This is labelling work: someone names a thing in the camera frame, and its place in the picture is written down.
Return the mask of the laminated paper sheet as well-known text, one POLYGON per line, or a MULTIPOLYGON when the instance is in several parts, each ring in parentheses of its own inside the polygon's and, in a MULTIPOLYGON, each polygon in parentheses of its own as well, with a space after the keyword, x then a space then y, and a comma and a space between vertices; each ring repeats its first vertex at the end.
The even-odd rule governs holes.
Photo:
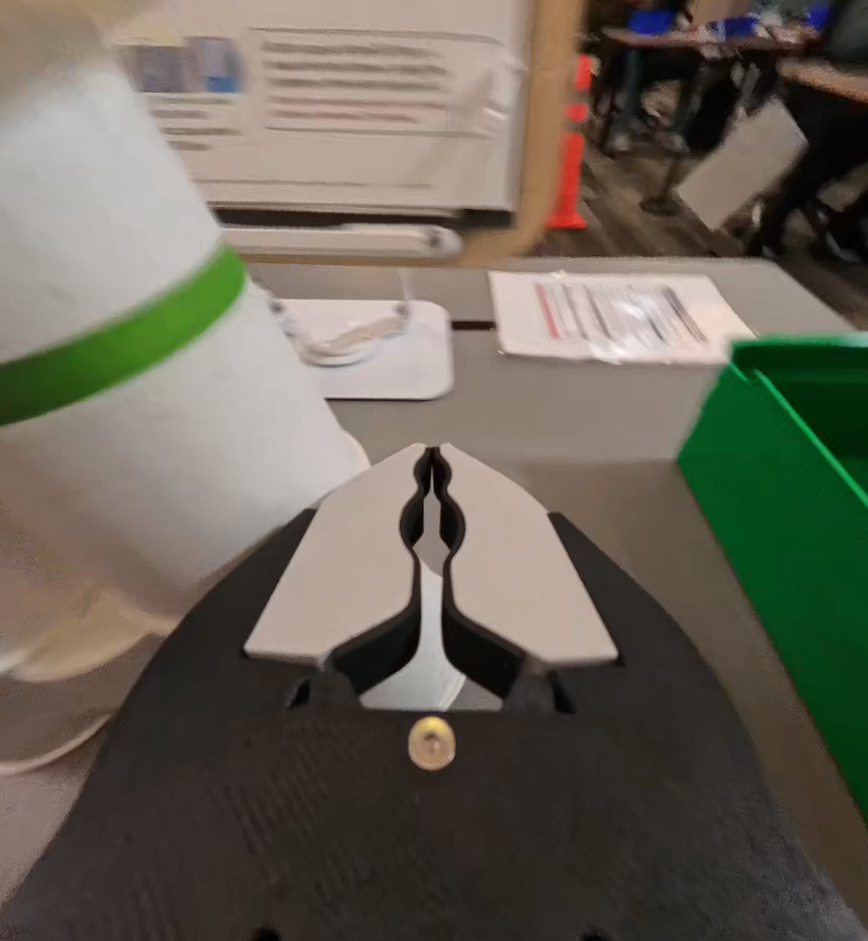
POLYGON ((500 350, 609 366, 709 367, 754 332, 701 275, 488 274, 500 350))

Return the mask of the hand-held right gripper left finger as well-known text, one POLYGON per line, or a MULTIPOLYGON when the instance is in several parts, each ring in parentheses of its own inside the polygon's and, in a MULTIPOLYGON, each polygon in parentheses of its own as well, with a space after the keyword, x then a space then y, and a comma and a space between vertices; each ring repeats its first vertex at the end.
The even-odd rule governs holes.
POLYGON ((247 657, 345 676, 368 693, 421 638, 430 451, 414 443, 327 496, 244 644, 247 657))

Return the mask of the green plastic bin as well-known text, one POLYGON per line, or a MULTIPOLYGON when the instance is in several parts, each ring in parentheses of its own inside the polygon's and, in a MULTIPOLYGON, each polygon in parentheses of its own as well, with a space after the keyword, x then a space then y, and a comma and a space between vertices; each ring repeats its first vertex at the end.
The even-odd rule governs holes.
POLYGON ((868 826, 868 332, 735 344, 676 462, 868 826))

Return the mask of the wooden desk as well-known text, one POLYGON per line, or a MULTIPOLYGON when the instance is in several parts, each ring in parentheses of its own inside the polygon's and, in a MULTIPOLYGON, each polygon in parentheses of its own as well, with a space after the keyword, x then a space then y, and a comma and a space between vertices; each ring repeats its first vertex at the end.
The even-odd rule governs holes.
POLYGON ((644 50, 770 52, 782 56, 787 53, 800 53, 799 57, 785 57, 779 62, 777 68, 781 77, 808 88, 868 105, 868 66, 860 69, 842 67, 810 56, 815 41, 813 34, 807 30, 719 40, 693 30, 646 35, 625 28, 605 27, 602 36, 607 41, 621 46, 644 50))

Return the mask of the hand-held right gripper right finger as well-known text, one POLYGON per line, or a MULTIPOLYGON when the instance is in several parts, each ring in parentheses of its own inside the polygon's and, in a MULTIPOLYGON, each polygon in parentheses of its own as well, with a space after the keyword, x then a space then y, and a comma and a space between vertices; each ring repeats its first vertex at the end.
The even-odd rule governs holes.
POLYGON ((534 497, 452 444, 432 451, 440 502, 441 634, 448 661, 508 697, 522 676, 617 663, 615 641, 534 497))

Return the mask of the white paper cup green band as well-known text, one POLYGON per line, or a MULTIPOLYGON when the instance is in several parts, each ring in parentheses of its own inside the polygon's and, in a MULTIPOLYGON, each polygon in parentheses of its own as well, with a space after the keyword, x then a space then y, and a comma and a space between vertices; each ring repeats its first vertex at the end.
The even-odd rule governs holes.
POLYGON ((369 466, 134 90, 137 2, 0 2, 0 768, 107 723, 212 582, 369 466))

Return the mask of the printed instruction board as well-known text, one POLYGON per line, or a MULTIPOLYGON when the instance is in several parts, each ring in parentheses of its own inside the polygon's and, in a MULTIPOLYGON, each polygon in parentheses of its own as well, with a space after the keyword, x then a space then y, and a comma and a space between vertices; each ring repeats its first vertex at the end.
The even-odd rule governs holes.
POLYGON ((555 202, 581 2, 131 2, 107 28, 245 257, 489 265, 555 202))

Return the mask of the grey desk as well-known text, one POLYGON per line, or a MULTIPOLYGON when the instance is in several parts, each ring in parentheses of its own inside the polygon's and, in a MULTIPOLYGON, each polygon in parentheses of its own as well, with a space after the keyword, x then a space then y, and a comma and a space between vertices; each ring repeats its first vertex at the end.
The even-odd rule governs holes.
MULTIPOLYGON (((281 297, 387 299, 398 287, 386 268, 250 267, 281 297)), ((770 263, 585 258, 507 267, 556 269, 705 274, 757 335, 868 331, 868 305, 849 323, 835 302, 770 263)), ((454 389, 420 404, 344 402, 334 406, 340 423, 374 460, 415 441, 458 445, 563 512, 655 597, 722 680, 804 852, 868 928, 868 829, 675 467, 715 370, 511 358, 487 326, 485 273, 415 268, 410 283, 455 319, 454 389)), ((102 740, 48 769, 0 777, 0 905, 63 821, 102 740)))

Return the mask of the white board stand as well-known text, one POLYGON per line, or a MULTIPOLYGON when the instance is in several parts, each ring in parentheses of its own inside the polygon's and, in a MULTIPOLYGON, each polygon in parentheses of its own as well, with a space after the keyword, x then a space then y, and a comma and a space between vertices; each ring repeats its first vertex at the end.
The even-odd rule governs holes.
POLYGON ((271 312, 318 388, 331 402, 428 402, 454 384, 452 323, 440 305, 419 299, 410 272, 388 272, 382 297, 351 269, 322 296, 301 278, 302 297, 280 297, 260 280, 271 312))

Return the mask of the orange traffic cone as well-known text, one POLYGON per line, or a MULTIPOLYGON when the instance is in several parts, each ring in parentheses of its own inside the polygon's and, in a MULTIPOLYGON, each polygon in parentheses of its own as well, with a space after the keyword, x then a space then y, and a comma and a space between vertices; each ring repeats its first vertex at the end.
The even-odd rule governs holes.
POLYGON ((581 167, 585 147, 584 130, 590 114, 592 80, 592 57, 579 53, 564 112, 555 201, 545 223, 547 231, 577 231, 587 227, 580 212, 581 167))

